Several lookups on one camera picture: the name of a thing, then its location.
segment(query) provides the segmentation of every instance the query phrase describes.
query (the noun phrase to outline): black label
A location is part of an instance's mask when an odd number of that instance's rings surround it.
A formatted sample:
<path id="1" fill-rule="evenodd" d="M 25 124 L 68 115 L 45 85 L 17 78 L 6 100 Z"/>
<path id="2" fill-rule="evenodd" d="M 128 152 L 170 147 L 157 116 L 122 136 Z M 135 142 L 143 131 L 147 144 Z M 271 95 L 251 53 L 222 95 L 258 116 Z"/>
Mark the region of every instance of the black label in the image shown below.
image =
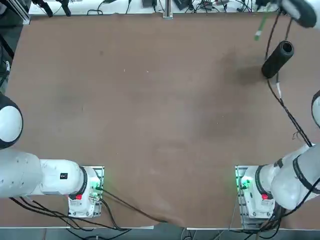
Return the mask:
<path id="1" fill-rule="evenodd" d="M 68 179 L 68 173 L 60 173 L 60 179 Z"/>

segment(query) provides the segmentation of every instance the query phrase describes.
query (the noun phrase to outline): brown mat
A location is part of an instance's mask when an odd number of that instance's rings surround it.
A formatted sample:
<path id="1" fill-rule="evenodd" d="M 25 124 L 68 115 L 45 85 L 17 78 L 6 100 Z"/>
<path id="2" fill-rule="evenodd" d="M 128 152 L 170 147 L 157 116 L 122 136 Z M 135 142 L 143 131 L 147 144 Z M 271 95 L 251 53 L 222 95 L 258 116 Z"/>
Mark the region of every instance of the brown mat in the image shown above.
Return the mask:
<path id="1" fill-rule="evenodd" d="M 261 77 L 274 18 L 256 42 L 260 21 L 260 15 L 223 13 L 32 21 L 23 28 L 8 88 L 25 120 L 15 147 L 104 165 L 106 188 L 171 223 L 227 228 L 235 165 L 273 163 L 303 144 L 292 140 L 295 128 Z M 271 49 L 288 22 L 279 20 Z M 289 40 L 295 55 L 280 74 L 284 101 L 316 142 L 311 99 L 320 88 L 320 35 L 294 23 Z M 50 198 L 42 203 L 66 208 L 63 197 Z M 108 201 L 120 226 L 155 224 Z M 319 229 L 319 203 L 306 203 L 283 227 Z M 19 214 L 2 226 L 57 223 L 1 206 Z M 96 221 L 111 225 L 106 212 Z M 233 227 L 240 226 L 237 208 Z"/>

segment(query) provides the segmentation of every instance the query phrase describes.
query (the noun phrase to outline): red button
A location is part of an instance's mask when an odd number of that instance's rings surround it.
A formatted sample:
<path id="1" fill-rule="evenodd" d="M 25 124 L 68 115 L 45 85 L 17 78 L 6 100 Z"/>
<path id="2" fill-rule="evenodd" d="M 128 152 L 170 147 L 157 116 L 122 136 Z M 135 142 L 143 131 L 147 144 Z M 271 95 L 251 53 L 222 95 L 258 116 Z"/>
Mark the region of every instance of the red button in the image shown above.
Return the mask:
<path id="1" fill-rule="evenodd" d="M 265 194 L 265 193 L 264 193 L 264 194 L 261 194 L 261 197 L 262 197 L 263 200 L 267 200 L 267 199 L 268 199 L 268 195 Z"/>

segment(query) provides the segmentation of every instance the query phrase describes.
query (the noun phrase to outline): black cylindrical object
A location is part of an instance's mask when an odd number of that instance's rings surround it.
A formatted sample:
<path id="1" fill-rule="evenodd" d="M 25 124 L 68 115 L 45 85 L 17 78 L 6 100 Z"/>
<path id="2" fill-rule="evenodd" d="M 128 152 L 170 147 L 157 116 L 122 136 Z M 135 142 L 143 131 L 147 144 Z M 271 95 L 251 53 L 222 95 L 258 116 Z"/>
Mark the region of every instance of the black cylindrical object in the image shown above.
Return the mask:
<path id="1" fill-rule="evenodd" d="M 272 78 L 282 66 L 293 56 L 295 50 L 291 42 L 284 40 L 279 43 L 273 53 L 262 66 L 262 74 L 267 79 Z"/>

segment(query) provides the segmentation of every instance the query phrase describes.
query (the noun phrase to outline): green marker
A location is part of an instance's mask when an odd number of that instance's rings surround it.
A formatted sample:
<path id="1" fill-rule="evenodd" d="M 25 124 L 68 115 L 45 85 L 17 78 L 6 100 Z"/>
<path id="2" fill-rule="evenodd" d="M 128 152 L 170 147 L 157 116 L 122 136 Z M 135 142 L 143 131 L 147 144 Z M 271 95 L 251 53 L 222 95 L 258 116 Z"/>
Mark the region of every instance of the green marker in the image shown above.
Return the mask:
<path id="1" fill-rule="evenodd" d="M 260 38 L 260 35 L 262 33 L 262 30 L 264 29 L 264 26 L 266 24 L 267 18 L 268 18 L 268 12 L 270 9 L 271 4 L 268 5 L 268 7 L 266 8 L 266 13 L 263 15 L 262 21 L 260 23 L 260 26 L 258 28 L 258 31 L 256 31 L 255 35 L 254 35 L 254 40 L 258 41 Z"/>

